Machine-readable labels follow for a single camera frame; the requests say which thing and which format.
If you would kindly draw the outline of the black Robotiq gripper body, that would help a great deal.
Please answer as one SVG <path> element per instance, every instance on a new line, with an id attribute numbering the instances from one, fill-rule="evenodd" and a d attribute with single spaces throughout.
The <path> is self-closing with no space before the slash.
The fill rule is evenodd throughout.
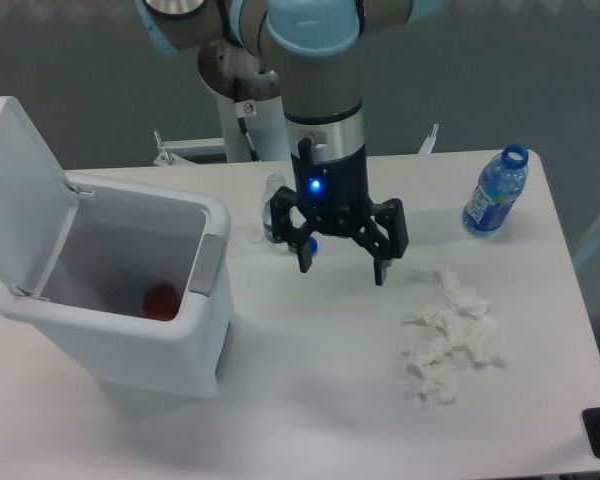
<path id="1" fill-rule="evenodd" d="M 317 163 L 317 149 L 310 138 L 302 138 L 298 154 L 292 158 L 296 194 L 292 206 L 305 221 L 292 227 L 293 239 L 305 239 L 310 233 L 352 239 L 372 239 L 366 148 L 346 157 Z"/>

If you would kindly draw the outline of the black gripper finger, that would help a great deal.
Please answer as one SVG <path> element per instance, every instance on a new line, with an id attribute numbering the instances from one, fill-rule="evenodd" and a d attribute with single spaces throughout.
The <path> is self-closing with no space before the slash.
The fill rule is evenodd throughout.
<path id="1" fill-rule="evenodd" d="M 409 244 L 403 203 L 398 198 L 382 203 L 366 201 L 355 205 L 350 220 L 351 238 L 372 256 L 374 282 L 382 286 L 387 269 L 403 257 Z"/>
<path id="2" fill-rule="evenodd" d="M 304 214 L 304 205 L 300 202 L 299 196 L 296 204 L 291 208 L 297 208 L 301 214 Z M 302 273 L 307 273 L 312 265 L 312 256 L 310 254 L 308 239 L 313 232 L 312 224 L 309 220 L 305 220 L 300 227 L 295 227 L 290 223 L 287 207 L 282 208 L 282 218 L 279 225 L 274 226 L 275 234 L 287 241 L 290 241 L 295 249 L 299 263 L 299 269 Z"/>

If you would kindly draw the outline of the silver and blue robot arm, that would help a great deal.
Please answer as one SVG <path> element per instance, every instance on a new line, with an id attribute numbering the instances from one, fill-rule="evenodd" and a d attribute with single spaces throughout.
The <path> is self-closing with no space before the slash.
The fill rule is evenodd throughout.
<path id="1" fill-rule="evenodd" d="M 312 263 L 313 233 L 350 238 L 373 258 L 377 285 L 403 256 L 402 202 L 368 189 L 359 41 L 434 13 L 435 1 L 140 1 L 157 46 L 179 52 L 227 42 L 273 72 L 295 178 L 271 202 L 272 233 Z"/>

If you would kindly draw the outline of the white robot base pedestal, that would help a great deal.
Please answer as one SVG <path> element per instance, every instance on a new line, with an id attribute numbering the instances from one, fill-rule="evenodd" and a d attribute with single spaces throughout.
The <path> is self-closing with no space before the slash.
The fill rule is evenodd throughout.
<path id="1" fill-rule="evenodd" d="M 245 49 L 225 39 L 198 53 L 201 81 L 214 95 L 220 138 L 164 142 L 154 136 L 157 166 L 278 161 L 290 158 L 277 75 Z"/>

